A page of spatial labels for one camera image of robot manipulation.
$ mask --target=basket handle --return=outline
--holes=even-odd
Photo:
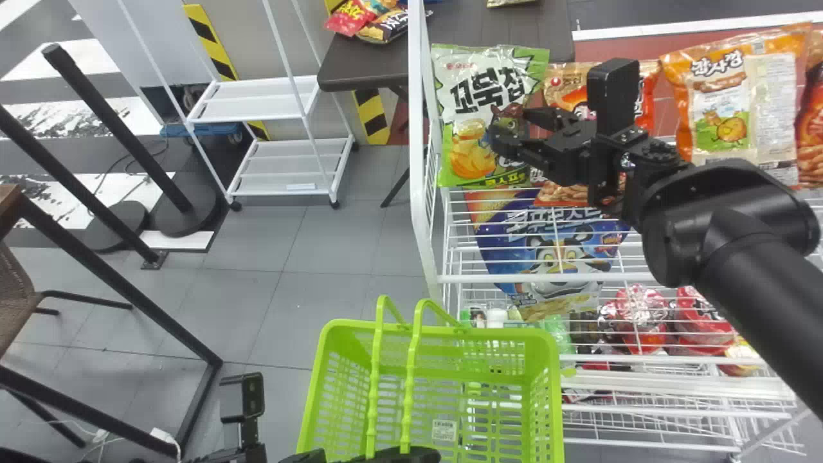
[[[431,299],[421,299],[414,309],[414,327],[411,329],[408,358],[406,359],[406,391],[403,397],[403,415],[401,419],[400,453],[405,454],[412,446],[412,402],[414,396],[414,373],[417,362],[417,347],[420,345],[420,335],[423,330],[423,311],[430,309],[446,324],[454,327],[455,331],[466,331],[463,325],[444,311],[437,302]]]
[[[371,375],[369,376],[369,411],[366,413],[367,426],[365,431],[365,456],[366,459],[373,459],[375,448],[377,447],[377,390],[380,380],[380,350],[383,342],[383,318],[385,309],[391,312],[394,320],[404,330],[411,331],[409,325],[400,311],[394,306],[394,302],[389,296],[381,294],[377,298],[377,309],[374,313],[374,339],[371,344]]]

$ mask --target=gray tile floor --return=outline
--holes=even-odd
[[[158,272],[140,270],[134,253],[105,257],[218,352],[227,361],[223,375],[263,372],[268,407],[260,436],[270,461],[295,448],[320,329],[334,318],[373,318],[381,293],[389,294],[407,316],[426,296],[407,187],[390,208],[379,208],[407,166],[406,150],[367,147],[353,155],[338,211],[323,198],[259,199],[241,213],[229,214],[207,255],[172,254]],[[119,298],[60,250],[14,251],[40,289]],[[138,427],[177,430],[202,362],[139,311],[56,300],[44,306],[62,315],[32,317],[0,359],[3,365]],[[189,455],[221,448],[221,433],[212,396]],[[801,439],[812,456],[761,449],[747,461],[817,461],[823,455],[820,422],[807,420]],[[0,393],[0,445],[58,463],[78,461],[85,453],[5,393]],[[569,462],[723,459],[719,454],[654,449],[568,445],[566,450]],[[106,445],[102,461],[136,456],[168,461],[129,442]]]

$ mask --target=blue snack bag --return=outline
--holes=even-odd
[[[479,199],[486,192],[466,192]],[[519,191],[496,213],[475,223],[490,274],[596,274],[608,272],[629,226],[592,208],[539,208],[536,189]],[[495,283],[523,320],[597,309],[602,282]]]

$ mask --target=basket label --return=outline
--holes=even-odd
[[[458,422],[447,419],[431,420],[431,440],[449,442],[458,440]]]

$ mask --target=white power adapter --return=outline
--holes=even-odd
[[[160,428],[153,428],[149,434],[151,434],[153,437],[157,437],[163,442],[174,444],[174,446],[177,447],[177,462],[180,463],[180,445],[177,443],[177,441],[175,441],[174,436]]]
[[[105,429],[98,429],[95,433],[95,436],[91,439],[91,442],[96,444],[103,442],[109,436],[109,432]]]

